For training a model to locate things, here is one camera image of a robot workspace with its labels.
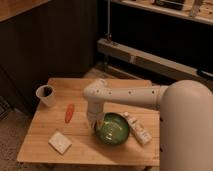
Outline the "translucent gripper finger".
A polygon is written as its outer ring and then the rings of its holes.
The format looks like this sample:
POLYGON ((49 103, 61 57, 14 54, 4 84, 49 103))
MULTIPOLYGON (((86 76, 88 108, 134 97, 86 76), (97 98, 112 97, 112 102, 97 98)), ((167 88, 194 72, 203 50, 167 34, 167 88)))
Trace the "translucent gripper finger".
POLYGON ((102 128, 102 123, 97 123, 96 124, 96 131, 100 131, 102 128))
POLYGON ((90 123, 89 125, 90 125, 90 128, 91 128, 91 129, 94 129, 94 128, 95 128, 95 123, 90 123))

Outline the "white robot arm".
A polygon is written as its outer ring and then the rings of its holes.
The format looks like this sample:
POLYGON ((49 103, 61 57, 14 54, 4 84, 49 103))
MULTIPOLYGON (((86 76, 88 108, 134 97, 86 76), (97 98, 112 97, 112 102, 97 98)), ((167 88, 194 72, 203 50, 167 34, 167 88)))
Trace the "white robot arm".
POLYGON ((158 110, 160 171, 213 171, 213 91, 202 83, 109 88, 106 80, 97 79, 83 96, 90 125, 103 119, 106 102, 158 110))

